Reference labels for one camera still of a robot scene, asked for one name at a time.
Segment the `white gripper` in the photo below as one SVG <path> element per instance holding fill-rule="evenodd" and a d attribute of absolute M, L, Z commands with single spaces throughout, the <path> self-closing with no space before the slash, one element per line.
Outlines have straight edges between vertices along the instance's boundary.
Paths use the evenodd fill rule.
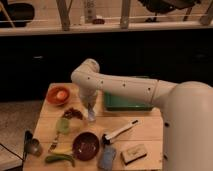
<path fill-rule="evenodd" d="M 80 88 L 78 92 L 80 101 L 86 109 L 93 109 L 98 96 L 97 90 Z"/>

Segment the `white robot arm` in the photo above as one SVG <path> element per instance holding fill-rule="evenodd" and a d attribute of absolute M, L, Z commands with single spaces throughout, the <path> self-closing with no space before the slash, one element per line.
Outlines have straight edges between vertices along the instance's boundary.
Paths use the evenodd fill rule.
<path fill-rule="evenodd" d="M 163 171 L 213 171 L 213 87 L 202 82 L 105 75 L 86 59 L 71 74 L 79 96 L 91 101 L 101 90 L 160 109 Z"/>

